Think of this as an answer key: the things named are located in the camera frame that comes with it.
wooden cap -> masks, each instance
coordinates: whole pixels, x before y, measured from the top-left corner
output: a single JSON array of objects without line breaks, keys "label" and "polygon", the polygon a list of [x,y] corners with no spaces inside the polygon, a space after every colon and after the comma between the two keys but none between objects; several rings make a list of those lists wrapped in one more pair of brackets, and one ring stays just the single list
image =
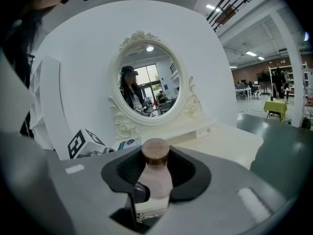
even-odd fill
[{"label": "wooden cap", "polygon": [[170,146],[163,139],[149,139],[141,147],[142,154],[149,165],[165,164]]}]

window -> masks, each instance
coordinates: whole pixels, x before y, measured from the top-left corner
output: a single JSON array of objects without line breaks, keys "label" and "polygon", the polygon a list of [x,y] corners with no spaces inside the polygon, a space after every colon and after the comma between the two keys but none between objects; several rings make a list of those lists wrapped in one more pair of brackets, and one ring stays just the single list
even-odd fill
[{"label": "window", "polygon": [[149,78],[150,78],[151,82],[160,80],[160,78],[158,76],[156,65],[149,65],[149,66],[147,66],[147,71],[148,71]]},{"label": "window", "polygon": [[138,68],[135,70],[136,70],[136,72],[138,72],[138,76],[136,77],[138,85],[150,82],[146,67],[141,67],[141,68]]},{"label": "window", "polygon": [[138,76],[137,76],[138,85],[151,83],[151,82],[160,80],[156,65],[144,66],[135,70],[138,72]]},{"label": "window", "polygon": [[137,84],[142,89],[143,94],[155,99],[156,95],[162,91],[160,78],[156,65],[148,65],[135,69],[138,72]]}]

ornate mirror frame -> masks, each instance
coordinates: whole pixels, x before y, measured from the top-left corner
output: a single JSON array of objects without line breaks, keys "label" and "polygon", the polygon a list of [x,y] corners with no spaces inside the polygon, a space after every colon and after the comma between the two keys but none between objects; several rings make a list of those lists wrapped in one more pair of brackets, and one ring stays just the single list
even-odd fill
[{"label": "ornate mirror frame", "polygon": [[[124,101],[119,86],[116,83],[123,55],[127,50],[138,44],[150,44],[160,47],[168,53],[177,65],[179,74],[179,94],[177,100],[170,111],[159,117],[145,117],[132,110]],[[112,89],[112,95],[109,96],[108,100],[112,103],[111,108],[115,109],[115,130],[118,136],[122,138],[131,137],[133,132],[139,133],[141,127],[168,123],[177,115],[181,115],[182,112],[191,118],[197,117],[201,112],[201,104],[193,93],[194,85],[192,84],[192,77],[189,77],[180,55],[169,44],[151,33],[144,33],[138,30],[130,38],[125,38],[111,59],[109,83]],[[200,106],[197,107],[193,103],[192,105],[186,105],[187,99],[191,99],[192,102],[197,101]]]}]

table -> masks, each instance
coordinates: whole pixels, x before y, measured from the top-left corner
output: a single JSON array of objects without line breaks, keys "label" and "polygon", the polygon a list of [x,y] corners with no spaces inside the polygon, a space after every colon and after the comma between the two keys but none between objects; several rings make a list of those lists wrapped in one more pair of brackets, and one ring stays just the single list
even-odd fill
[{"label": "table", "polygon": [[261,93],[261,85],[253,85],[253,87],[258,87],[259,88],[259,92]]},{"label": "table", "polygon": [[276,99],[273,98],[273,101],[266,100],[265,105],[264,105],[264,111],[268,111],[268,116],[271,113],[273,114],[278,114],[279,115],[279,120],[283,120],[286,117],[286,111],[287,111],[287,102],[285,99]]},{"label": "table", "polygon": [[252,95],[251,95],[251,88],[247,87],[245,89],[236,89],[236,98],[238,99],[238,92],[243,92],[243,91],[247,91],[248,94],[248,100],[252,99]]}]

yellow table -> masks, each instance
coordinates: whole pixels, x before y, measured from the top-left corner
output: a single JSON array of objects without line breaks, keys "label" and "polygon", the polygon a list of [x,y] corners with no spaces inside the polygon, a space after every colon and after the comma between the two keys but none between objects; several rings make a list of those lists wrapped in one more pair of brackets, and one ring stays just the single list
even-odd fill
[{"label": "yellow table", "polygon": [[267,112],[268,111],[268,116],[271,113],[273,114],[278,114],[279,120],[283,120],[286,117],[286,111],[287,111],[287,102],[285,99],[276,99],[273,98],[273,101],[270,100],[270,98],[268,100],[266,100],[265,105],[264,105],[264,111]]}]

